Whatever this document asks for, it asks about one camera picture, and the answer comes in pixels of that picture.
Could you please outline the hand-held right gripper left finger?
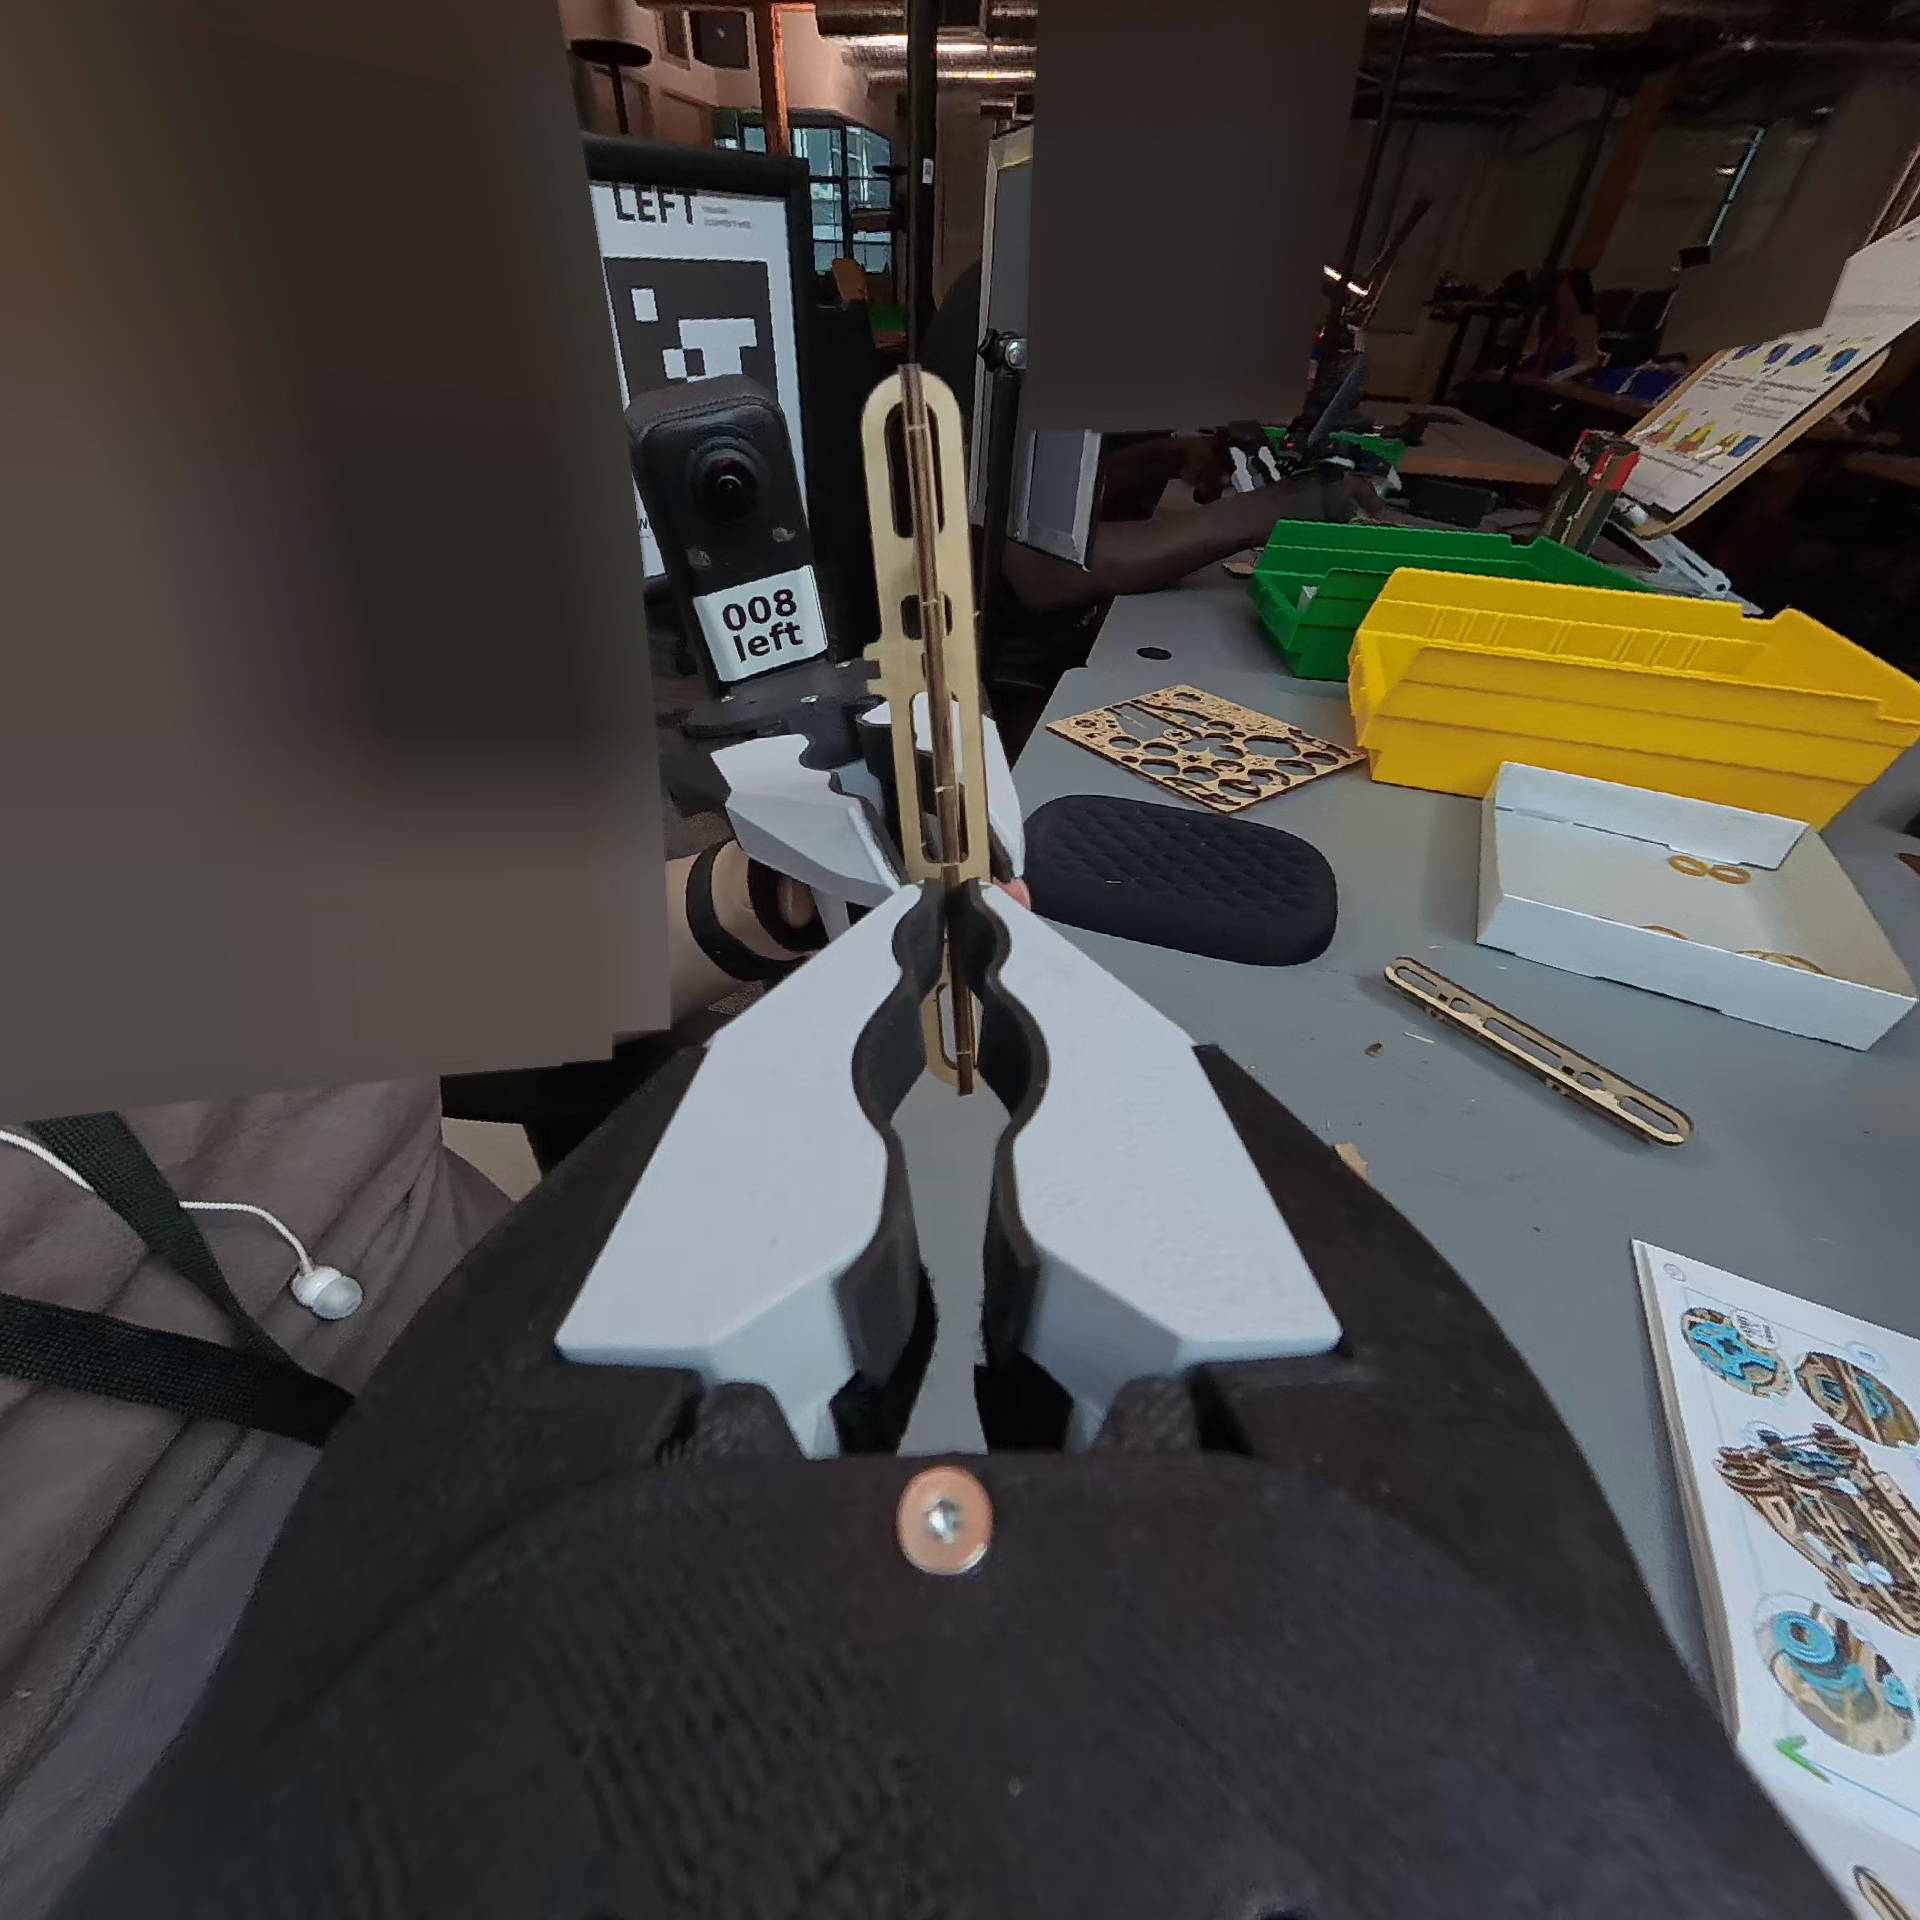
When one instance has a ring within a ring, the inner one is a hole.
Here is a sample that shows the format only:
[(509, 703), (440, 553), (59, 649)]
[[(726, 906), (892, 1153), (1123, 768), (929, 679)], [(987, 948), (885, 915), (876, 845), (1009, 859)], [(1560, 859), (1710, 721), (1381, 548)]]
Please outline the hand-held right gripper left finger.
[(565, 1361), (761, 1385), (806, 1457), (898, 1451), (938, 1309), (897, 1113), (942, 965), (942, 897), (908, 887), (705, 1048)]

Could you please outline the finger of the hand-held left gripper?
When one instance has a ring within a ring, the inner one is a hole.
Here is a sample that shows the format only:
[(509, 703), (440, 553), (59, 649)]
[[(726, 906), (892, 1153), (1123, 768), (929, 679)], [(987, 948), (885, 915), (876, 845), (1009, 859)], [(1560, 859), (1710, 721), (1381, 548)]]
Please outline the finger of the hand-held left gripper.
[(761, 866), (817, 899), (878, 908), (906, 887), (906, 866), (882, 817), (810, 767), (805, 739), (742, 739), (710, 754), (726, 787), (734, 840)]
[[(992, 879), (996, 884), (1024, 887), (1024, 817), (1001, 729), (992, 712), (982, 712), (980, 743), (986, 761), (987, 823), (992, 834)], [(940, 809), (932, 796), (929, 705), (917, 705), (920, 815), (925, 852), (932, 855)]]

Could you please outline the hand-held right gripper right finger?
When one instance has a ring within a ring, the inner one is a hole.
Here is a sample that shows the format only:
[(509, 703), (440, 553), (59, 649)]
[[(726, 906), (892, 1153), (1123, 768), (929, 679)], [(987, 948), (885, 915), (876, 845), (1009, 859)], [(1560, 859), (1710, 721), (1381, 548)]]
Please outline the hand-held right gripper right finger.
[(1341, 1327), (1216, 1087), (1233, 1071), (1005, 891), (961, 895), (977, 1065), (1005, 1109), (977, 1412), (1089, 1448), (1124, 1388), (1334, 1354)]

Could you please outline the slotted wooden model part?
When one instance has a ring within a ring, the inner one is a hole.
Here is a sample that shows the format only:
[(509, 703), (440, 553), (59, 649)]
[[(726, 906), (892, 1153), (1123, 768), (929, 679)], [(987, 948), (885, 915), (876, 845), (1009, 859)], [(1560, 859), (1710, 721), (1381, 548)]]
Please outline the slotted wooden model part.
[(1669, 1099), (1427, 965), (1401, 956), (1382, 968), (1382, 983), (1419, 1007), (1429, 1019), (1524, 1071), (1549, 1092), (1610, 1120), (1633, 1139), (1669, 1148), (1692, 1144), (1692, 1119)]
[(921, 1029), (929, 1067), (969, 1096), (977, 1007), (955, 899), (992, 879), (992, 823), (958, 429), (946, 385), (910, 362), (878, 385), (859, 423), (880, 613), (869, 658), (892, 712), (898, 843), (906, 875), (942, 897), (945, 960)]

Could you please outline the person's left hand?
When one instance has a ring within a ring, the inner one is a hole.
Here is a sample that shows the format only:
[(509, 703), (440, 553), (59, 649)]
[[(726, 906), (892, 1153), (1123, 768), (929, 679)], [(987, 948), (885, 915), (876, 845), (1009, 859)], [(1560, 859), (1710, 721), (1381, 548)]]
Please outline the person's left hand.
[(676, 1021), (777, 985), (827, 944), (810, 887), (755, 859), (734, 836), (673, 859), (664, 882)]

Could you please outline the laser-cut wooden sheet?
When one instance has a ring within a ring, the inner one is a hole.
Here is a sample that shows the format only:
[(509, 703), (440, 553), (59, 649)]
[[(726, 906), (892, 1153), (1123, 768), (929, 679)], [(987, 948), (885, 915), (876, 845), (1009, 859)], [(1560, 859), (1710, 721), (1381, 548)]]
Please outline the laser-cut wooden sheet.
[(1213, 817), (1234, 817), (1365, 767), (1356, 747), (1196, 685), (1073, 714), (1048, 723), (1048, 731)]

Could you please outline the black quilted pad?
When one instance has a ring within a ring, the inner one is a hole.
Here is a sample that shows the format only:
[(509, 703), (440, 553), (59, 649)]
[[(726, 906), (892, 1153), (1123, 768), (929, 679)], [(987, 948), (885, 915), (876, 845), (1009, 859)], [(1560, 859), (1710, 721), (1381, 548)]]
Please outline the black quilted pad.
[(1081, 796), (1024, 823), (1024, 882), (1048, 921), (1257, 970), (1316, 960), (1337, 879), (1305, 840), (1153, 803)]

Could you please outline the green plastic bin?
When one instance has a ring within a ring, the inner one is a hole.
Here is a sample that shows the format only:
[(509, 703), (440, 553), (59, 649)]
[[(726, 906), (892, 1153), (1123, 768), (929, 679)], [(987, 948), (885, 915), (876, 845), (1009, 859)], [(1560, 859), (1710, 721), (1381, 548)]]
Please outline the green plastic bin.
[(1618, 567), (1545, 539), (1398, 522), (1282, 519), (1249, 593), (1266, 635), (1302, 682), (1344, 682), (1357, 626), (1396, 569), (1477, 575), (1531, 586), (1648, 593)]

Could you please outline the white cardboard box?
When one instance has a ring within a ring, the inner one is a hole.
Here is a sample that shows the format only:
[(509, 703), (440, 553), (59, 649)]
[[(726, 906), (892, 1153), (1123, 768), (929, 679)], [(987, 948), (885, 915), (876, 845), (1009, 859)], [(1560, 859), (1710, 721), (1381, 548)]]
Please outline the white cardboard box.
[[(1676, 852), (1753, 880), (1676, 875)], [(1916, 1009), (1906, 965), (1809, 823), (1517, 761), (1482, 805), (1477, 940), (1859, 1052)]]

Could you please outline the yellow plastic bin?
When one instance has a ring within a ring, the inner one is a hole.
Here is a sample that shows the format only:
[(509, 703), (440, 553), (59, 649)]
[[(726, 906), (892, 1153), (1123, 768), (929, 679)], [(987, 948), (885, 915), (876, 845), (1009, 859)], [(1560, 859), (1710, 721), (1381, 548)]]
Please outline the yellow plastic bin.
[(1810, 616), (1401, 567), (1352, 645), (1372, 780), (1484, 801), (1506, 763), (1832, 825), (1917, 685)]

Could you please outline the open instruction booklet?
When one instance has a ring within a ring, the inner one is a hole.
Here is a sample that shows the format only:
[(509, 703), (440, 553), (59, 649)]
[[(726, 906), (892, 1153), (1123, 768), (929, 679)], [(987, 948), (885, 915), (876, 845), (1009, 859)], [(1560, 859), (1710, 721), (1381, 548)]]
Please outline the open instruction booklet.
[(1854, 1915), (1917, 1915), (1917, 1345), (1635, 1243), (1736, 1749)]

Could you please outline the person's grey shirt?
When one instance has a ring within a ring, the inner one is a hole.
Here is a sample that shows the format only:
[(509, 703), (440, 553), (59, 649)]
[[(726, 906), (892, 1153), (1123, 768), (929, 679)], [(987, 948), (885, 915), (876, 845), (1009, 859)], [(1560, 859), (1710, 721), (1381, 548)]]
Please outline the person's grey shirt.
[[(235, 1301), (308, 1375), (368, 1385), (509, 1197), (443, 1139), (436, 1079), (133, 1112), (172, 1191), (265, 1209), (361, 1289), (296, 1297), (252, 1213), (203, 1221)], [(2, 1913), (46, 1915), (192, 1714), (317, 1451), (4, 1378)]]

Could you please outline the small dark carton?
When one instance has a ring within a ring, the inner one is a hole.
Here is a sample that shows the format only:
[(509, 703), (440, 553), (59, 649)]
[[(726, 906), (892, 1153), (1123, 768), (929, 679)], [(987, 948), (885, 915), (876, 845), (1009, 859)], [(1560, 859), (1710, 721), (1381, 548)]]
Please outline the small dark carton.
[(1642, 448), (1621, 435), (1588, 428), (1544, 507), (1538, 539), (1588, 556), (1614, 516)]

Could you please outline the clipboard with instruction sheet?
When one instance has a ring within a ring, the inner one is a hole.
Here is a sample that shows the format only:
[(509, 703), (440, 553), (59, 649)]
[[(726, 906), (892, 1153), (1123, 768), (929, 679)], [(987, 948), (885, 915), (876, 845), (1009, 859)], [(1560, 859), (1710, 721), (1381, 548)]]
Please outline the clipboard with instruction sheet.
[(1824, 323), (1715, 352), (1629, 428), (1628, 519), (1651, 536), (1688, 527), (1861, 396), (1916, 323), (1917, 221), (1906, 221), (1844, 264)]

